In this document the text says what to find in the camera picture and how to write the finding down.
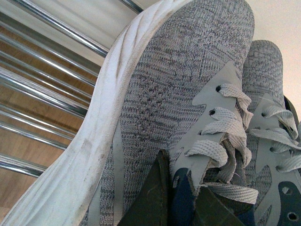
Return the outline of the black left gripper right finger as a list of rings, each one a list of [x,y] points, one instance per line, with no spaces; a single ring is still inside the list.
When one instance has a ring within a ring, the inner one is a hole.
[[[188,195],[185,214],[187,226],[249,226],[252,221],[243,222],[234,215],[208,188],[202,188],[199,196],[194,195],[191,171],[185,175],[186,193]]]

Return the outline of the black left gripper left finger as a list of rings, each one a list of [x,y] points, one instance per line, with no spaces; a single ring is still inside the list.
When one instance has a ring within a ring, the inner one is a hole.
[[[132,206],[119,226],[166,226],[168,215],[169,160],[161,149]]]

